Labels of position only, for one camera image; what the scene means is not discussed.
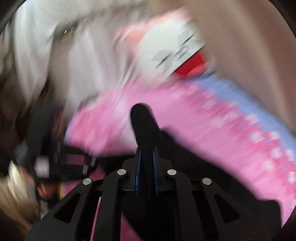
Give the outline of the black pants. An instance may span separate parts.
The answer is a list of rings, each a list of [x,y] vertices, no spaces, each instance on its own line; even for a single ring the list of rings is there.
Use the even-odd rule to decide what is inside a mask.
[[[224,170],[208,163],[178,145],[167,133],[161,131],[146,105],[136,104],[130,112],[137,149],[141,154],[133,174],[130,174],[128,190],[120,199],[121,217],[125,216],[142,240],[152,240],[152,148],[156,147],[159,158],[168,161],[177,171],[184,173],[191,182],[209,178],[251,216],[266,228],[270,240],[276,240],[281,230],[280,206],[274,200],[261,201],[243,184]]]

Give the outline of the cat face pillow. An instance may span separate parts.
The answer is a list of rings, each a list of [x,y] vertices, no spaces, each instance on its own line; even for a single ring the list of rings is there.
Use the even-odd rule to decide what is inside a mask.
[[[126,48],[140,79],[150,84],[210,74],[214,67],[185,8],[124,26],[116,41]]]

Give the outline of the pink floral bed sheet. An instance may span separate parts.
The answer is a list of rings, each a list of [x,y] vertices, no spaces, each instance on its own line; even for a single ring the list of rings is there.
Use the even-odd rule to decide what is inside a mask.
[[[137,103],[150,106],[179,145],[228,171],[259,200],[276,201],[287,222],[295,208],[295,136],[228,80],[133,83],[105,92],[75,111],[65,142],[99,156],[135,152],[130,110]]]

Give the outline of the beige hanging sheet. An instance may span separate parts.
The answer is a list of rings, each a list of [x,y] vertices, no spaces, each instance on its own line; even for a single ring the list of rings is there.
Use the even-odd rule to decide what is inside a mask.
[[[149,1],[154,15],[187,8],[219,71],[295,127],[295,36],[269,1]]]

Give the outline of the white satin curtain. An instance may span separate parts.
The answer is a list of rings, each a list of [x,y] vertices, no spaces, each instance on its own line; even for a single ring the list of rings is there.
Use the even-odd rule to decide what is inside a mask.
[[[49,85],[55,99],[74,111],[82,100],[135,80],[135,65],[115,36],[147,17],[144,1],[25,1],[13,21],[25,103]]]

